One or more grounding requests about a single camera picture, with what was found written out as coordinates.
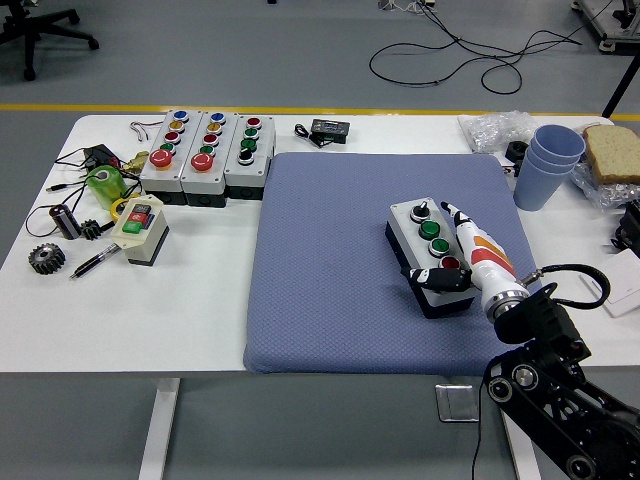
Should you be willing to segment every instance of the red button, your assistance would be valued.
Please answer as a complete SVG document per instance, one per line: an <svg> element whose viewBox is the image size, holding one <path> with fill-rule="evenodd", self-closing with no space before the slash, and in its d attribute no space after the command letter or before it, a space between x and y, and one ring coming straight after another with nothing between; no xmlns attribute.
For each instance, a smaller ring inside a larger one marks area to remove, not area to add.
<svg viewBox="0 0 640 480"><path fill-rule="evenodd" d="M212 147L215 147L218 145L218 136L214 135L213 133L210 133L209 135L205 135L204 138L202 139L202 144L211 145Z"/></svg>
<svg viewBox="0 0 640 480"><path fill-rule="evenodd" d="M180 143L180 134L178 132L169 132L164 136L164 141L168 143Z"/></svg>
<svg viewBox="0 0 640 480"><path fill-rule="evenodd" d="M260 121L259 118L252 117L249 120L247 120L247 127L259 129L260 127L262 127L262 122Z"/></svg>
<svg viewBox="0 0 640 480"><path fill-rule="evenodd" d="M199 172L206 172L213 167L213 155L196 153L191 159L191 165Z"/></svg>
<svg viewBox="0 0 640 480"><path fill-rule="evenodd" d="M129 215L129 218L127 220L130 220L132 222L140 222L142 225L146 225L147 218L148 215L146 213L133 212L131 213L131 215Z"/></svg>
<svg viewBox="0 0 640 480"><path fill-rule="evenodd" d="M460 268L460 260L456 257L446 256L440 259L440 266L442 268Z"/></svg>
<svg viewBox="0 0 640 480"><path fill-rule="evenodd" d="M173 154L169 150L159 149L155 150L149 155L149 161L158 168L164 168L171 165Z"/></svg>

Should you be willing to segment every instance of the pen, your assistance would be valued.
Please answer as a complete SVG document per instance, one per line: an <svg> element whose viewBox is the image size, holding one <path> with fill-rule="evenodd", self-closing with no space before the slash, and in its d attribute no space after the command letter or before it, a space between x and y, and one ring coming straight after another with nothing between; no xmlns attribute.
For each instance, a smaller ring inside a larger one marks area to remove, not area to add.
<svg viewBox="0 0 640 480"><path fill-rule="evenodd" d="M73 275L71 275L71 277L69 278L79 278L83 276L89 270L94 269L95 267L100 265L102 262L104 262L107 258L109 258L111 255L113 255L114 253L118 253L120 250L122 249L115 243L109 245L102 252L100 252L94 257L91 257L89 260L87 260L78 268L76 268L76 271L73 272Z"/></svg>

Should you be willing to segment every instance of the control box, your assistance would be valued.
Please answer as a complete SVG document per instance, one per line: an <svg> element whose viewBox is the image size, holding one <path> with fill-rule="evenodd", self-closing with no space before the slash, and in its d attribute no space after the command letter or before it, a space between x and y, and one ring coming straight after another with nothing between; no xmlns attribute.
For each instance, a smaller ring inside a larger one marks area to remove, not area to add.
<svg viewBox="0 0 640 480"><path fill-rule="evenodd" d="M403 268L462 268L468 270L449 224L432 198L391 205L386 237ZM427 318L469 308L475 287L464 292L434 292L411 286Z"/></svg>
<svg viewBox="0 0 640 480"><path fill-rule="evenodd" d="M229 198L262 200L275 145L273 117L238 117L224 169Z"/></svg>
<svg viewBox="0 0 640 480"><path fill-rule="evenodd" d="M199 110L169 110L151 147L140 181L165 204L185 205L180 175L202 120Z"/></svg>
<svg viewBox="0 0 640 480"><path fill-rule="evenodd" d="M226 205L224 169L238 123L237 113L203 112L180 182L194 207Z"/></svg>
<svg viewBox="0 0 640 480"><path fill-rule="evenodd" d="M153 195L131 198L113 227L111 239L129 263L152 266L169 233L163 203Z"/></svg>

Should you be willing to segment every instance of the black power adapter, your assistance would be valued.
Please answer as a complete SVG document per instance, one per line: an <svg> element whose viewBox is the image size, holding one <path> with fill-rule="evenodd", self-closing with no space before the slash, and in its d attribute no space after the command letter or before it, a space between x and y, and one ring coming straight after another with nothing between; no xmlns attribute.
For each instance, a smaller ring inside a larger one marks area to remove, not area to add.
<svg viewBox="0 0 640 480"><path fill-rule="evenodd" d="M625 205L625 212L616 229L613 245L624 250L630 248L640 257L640 200L632 200Z"/></svg>
<svg viewBox="0 0 640 480"><path fill-rule="evenodd" d="M84 167L87 172L103 165L110 165L113 168L120 168L120 160L109 150L104 144L95 145L93 147L83 149Z"/></svg>
<svg viewBox="0 0 640 480"><path fill-rule="evenodd" d="M347 143L349 134L348 122L334 122L331 120L313 120L311 135L326 143Z"/></svg>

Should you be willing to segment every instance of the table leg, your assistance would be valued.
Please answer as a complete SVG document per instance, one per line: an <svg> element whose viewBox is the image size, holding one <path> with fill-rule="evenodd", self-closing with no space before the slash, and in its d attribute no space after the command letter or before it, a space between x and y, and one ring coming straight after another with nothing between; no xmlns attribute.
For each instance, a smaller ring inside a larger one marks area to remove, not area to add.
<svg viewBox="0 0 640 480"><path fill-rule="evenodd" d="M180 379L161 378L157 385L158 391L151 414L139 480L162 479Z"/></svg>
<svg viewBox="0 0 640 480"><path fill-rule="evenodd" d="M527 480L541 480L540 469L536 461L536 454L533 451L533 443L529 436L515 424L513 420L502 413L505 429L507 430L507 438L509 447L511 448L511 457L513 458L513 466L516 469L518 478L526 478Z"/></svg>
<svg viewBox="0 0 640 480"><path fill-rule="evenodd" d="M622 76L622 80L620 80L620 84L618 84L618 88L613 92L611 100L609 100L609 103L602 112L604 118L611 117L611 114L618 106L618 102L622 99L624 92L627 91L627 87L631 84L631 80L635 77L638 68L640 68L640 51L633 57L629 68L627 68L627 71Z"/></svg>

